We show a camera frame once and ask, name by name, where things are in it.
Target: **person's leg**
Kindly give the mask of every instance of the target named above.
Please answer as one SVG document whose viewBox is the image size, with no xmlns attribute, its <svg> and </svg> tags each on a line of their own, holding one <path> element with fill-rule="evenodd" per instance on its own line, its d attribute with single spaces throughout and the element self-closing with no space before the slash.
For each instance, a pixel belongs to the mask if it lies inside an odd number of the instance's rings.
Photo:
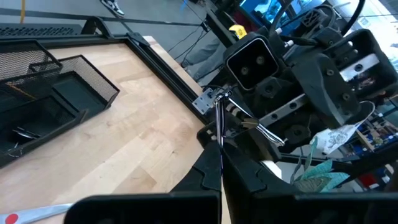
<svg viewBox="0 0 398 224">
<path fill-rule="evenodd" d="M 223 54 L 226 48 L 223 44 L 220 44 L 214 54 L 209 57 L 201 67 L 197 70 L 197 72 L 192 76 L 192 78 L 197 82 L 201 80 L 203 77 L 207 76 L 213 70 L 216 70 L 223 63 Z"/>
<path fill-rule="evenodd" d="M 124 17 L 124 12 L 120 9 L 117 0 L 101 0 L 101 2 L 118 16 Z"/>
<path fill-rule="evenodd" d="M 181 62 L 181 67 L 185 68 L 189 65 L 194 65 L 200 62 L 204 62 L 210 58 L 217 50 L 217 48 L 223 45 L 218 38 L 211 41 L 210 44 L 206 45 L 204 48 L 188 54 L 184 61 Z"/>
</svg>

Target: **wooden tabletop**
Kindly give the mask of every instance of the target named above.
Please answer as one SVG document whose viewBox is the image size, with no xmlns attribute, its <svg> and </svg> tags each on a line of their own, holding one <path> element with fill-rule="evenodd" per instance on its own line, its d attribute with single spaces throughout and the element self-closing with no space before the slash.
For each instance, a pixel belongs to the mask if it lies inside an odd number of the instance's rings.
<svg viewBox="0 0 398 224">
<path fill-rule="evenodd" d="M 200 94 L 178 63 L 152 37 L 146 39 Z M 203 124 L 195 115 L 124 44 L 51 53 L 84 55 L 121 92 L 110 109 L 0 169 L 0 213 L 73 203 L 89 195 L 172 189 L 203 150 L 196 139 Z"/>
</svg>

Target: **screw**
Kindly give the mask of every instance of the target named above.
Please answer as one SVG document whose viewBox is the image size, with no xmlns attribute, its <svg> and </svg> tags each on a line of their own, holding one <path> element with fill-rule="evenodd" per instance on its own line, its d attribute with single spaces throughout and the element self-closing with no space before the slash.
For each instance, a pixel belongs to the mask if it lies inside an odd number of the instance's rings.
<svg viewBox="0 0 398 224">
<path fill-rule="evenodd" d="M 264 61 L 265 61 L 265 59 L 264 59 L 263 56 L 258 56 L 257 59 L 256 59 L 256 63 L 257 63 L 258 65 L 263 65 L 263 64 L 264 64 Z"/>
<path fill-rule="evenodd" d="M 345 101 L 348 101 L 349 100 L 349 94 L 347 94 L 347 93 L 344 93 L 343 94 L 343 100 L 345 100 Z"/>
<path fill-rule="evenodd" d="M 360 72 L 362 69 L 363 69 L 363 65 L 361 65 L 361 64 L 355 65 L 354 70 L 355 70 L 356 72 Z"/>
<path fill-rule="evenodd" d="M 332 75 L 335 74 L 335 71 L 333 71 L 332 69 L 328 69 L 328 70 L 326 71 L 326 74 L 327 74 L 328 76 L 332 76 Z"/>
<path fill-rule="evenodd" d="M 241 69 L 241 73 L 242 73 L 242 75 L 247 75 L 249 73 L 249 69 L 247 67 L 243 67 Z"/>
</svg>

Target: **white plastic bag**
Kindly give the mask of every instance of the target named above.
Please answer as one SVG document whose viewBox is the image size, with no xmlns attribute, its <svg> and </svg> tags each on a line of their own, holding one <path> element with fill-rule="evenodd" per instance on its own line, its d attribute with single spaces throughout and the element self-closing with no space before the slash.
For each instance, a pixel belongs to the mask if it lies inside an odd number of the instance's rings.
<svg viewBox="0 0 398 224">
<path fill-rule="evenodd" d="M 373 105 L 373 110 L 362 121 L 356 124 L 346 124 L 334 130 L 325 129 L 317 133 L 312 138 L 310 144 L 314 142 L 315 138 L 318 138 L 317 149 L 325 154 L 330 154 L 331 152 L 339 148 L 342 144 L 344 144 L 346 141 L 348 141 L 350 137 L 354 134 L 356 129 L 359 127 L 359 125 L 361 125 L 373 113 L 375 106 L 374 103 L 372 103 L 372 105 Z"/>
</svg>

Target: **wire mesh basket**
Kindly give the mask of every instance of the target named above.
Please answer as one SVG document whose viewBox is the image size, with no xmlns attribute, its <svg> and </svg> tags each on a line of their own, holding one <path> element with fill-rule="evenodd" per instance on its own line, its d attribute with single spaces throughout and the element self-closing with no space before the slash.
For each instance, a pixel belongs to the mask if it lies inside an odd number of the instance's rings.
<svg viewBox="0 0 398 224">
<path fill-rule="evenodd" d="M 0 167 L 77 125 L 52 96 L 0 113 Z"/>
<path fill-rule="evenodd" d="M 0 42 L 0 112 L 49 96 L 62 64 L 35 40 Z"/>
<path fill-rule="evenodd" d="M 109 108 L 120 90 L 84 56 L 59 60 L 63 65 L 54 90 L 79 111 L 88 110 L 87 119 Z"/>
</svg>

